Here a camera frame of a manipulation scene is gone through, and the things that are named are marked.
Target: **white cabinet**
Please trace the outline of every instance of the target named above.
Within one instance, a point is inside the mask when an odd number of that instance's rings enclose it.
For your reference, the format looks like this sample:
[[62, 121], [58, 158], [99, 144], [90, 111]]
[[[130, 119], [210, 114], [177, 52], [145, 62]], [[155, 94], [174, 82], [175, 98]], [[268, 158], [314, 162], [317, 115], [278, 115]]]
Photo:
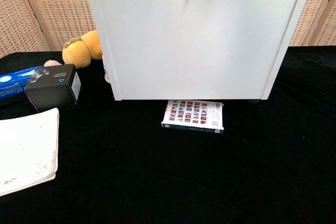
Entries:
[[90, 0], [114, 97], [267, 99], [306, 0]]

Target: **black tablecloth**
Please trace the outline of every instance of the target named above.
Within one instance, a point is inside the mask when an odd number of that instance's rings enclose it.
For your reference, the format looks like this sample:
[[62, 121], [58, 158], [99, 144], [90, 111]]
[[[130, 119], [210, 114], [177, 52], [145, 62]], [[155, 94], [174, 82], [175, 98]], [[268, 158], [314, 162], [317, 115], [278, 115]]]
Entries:
[[[0, 74], [48, 59], [13, 54]], [[55, 180], [1, 197], [0, 223], [335, 223], [336, 47], [290, 48], [267, 101], [224, 101], [222, 135], [161, 128], [166, 101], [116, 102], [101, 61], [79, 77]], [[34, 113], [0, 101], [0, 119]]]

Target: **yellow stuffed animal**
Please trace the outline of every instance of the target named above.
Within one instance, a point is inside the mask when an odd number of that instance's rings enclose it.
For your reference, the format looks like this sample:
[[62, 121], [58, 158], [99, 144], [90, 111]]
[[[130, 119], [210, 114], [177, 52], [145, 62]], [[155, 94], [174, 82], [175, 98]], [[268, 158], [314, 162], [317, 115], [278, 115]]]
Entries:
[[97, 30], [64, 43], [62, 58], [65, 64], [74, 64], [76, 68], [87, 67], [91, 59], [101, 60], [102, 51]]

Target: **white notebook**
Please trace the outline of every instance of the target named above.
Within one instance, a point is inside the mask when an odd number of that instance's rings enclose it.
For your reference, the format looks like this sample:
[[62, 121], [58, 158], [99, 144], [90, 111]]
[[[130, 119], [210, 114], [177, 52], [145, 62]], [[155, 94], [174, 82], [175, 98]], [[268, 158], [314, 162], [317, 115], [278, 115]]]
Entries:
[[0, 121], [0, 196], [55, 178], [58, 109]]

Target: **black box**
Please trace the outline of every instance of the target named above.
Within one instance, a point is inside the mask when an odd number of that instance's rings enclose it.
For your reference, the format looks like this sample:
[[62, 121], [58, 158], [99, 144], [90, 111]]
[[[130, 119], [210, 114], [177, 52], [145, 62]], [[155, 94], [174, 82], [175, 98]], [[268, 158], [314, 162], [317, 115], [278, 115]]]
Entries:
[[73, 64], [34, 71], [25, 92], [38, 112], [77, 104], [81, 83]]

